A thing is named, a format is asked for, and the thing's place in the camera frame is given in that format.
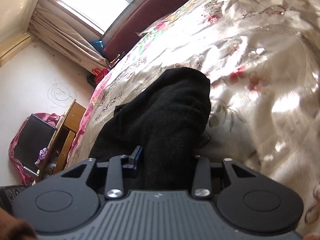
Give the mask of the right hand brown glove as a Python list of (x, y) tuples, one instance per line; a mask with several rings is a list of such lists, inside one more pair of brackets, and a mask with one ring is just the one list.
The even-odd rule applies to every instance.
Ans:
[(37, 239), (33, 228), (24, 220), (18, 219), (1, 209), (0, 236), (3, 240)]

